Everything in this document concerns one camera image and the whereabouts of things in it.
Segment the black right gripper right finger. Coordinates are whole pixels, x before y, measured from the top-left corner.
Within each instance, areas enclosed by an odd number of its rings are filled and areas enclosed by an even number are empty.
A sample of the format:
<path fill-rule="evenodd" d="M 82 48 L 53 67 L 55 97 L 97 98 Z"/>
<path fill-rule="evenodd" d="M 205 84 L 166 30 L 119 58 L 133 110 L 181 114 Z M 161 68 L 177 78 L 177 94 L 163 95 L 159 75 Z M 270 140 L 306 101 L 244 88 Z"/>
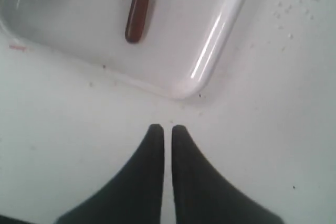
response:
<path fill-rule="evenodd" d="M 283 223 L 228 182 L 187 128 L 172 128 L 172 183 L 177 223 Z"/>

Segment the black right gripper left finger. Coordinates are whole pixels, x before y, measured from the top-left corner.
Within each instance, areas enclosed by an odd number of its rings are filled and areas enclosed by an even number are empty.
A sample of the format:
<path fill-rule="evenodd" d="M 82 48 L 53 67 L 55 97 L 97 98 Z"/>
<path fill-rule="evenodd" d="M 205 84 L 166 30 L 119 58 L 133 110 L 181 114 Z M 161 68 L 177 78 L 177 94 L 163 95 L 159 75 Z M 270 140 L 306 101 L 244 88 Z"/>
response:
<path fill-rule="evenodd" d="M 57 223 L 160 223 L 163 180 L 164 131 L 152 124 L 120 171 Z"/>

